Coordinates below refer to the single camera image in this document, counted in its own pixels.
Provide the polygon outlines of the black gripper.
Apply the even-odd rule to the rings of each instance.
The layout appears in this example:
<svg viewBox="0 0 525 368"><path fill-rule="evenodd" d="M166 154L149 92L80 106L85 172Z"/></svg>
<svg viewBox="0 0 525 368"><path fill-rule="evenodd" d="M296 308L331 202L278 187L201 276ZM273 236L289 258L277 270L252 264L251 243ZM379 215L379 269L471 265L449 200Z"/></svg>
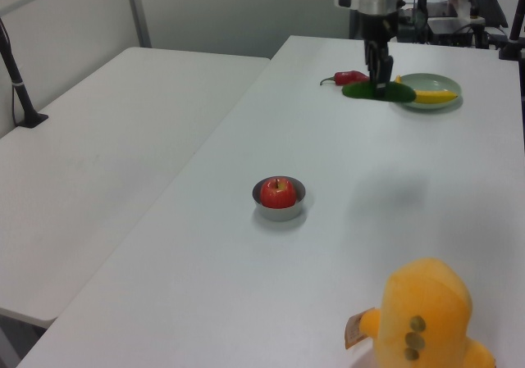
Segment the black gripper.
<svg viewBox="0 0 525 368"><path fill-rule="evenodd" d="M388 43L397 36L398 28L397 11L387 15L359 13L359 33L364 41L365 61L377 98L386 96L386 87L390 83L394 60L387 49Z"/></svg>

